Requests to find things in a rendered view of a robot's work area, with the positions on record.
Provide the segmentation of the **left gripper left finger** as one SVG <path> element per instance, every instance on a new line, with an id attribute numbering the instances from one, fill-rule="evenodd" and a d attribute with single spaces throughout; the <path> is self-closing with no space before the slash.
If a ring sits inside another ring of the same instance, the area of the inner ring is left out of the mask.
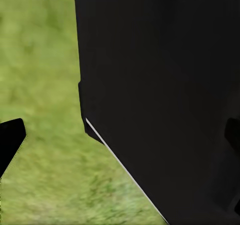
<path id="1" fill-rule="evenodd" d="M 0 178 L 26 137 L 21 118 L 0 123 Z"/>

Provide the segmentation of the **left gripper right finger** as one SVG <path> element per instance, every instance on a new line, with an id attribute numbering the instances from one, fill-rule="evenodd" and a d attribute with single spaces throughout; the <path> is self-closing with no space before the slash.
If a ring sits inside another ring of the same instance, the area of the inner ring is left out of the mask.
<path id="1" fill-rule="evenodd" d="M 240 158 L 240 120 L 228 118 L 224 130 L 224 136 Z"/>

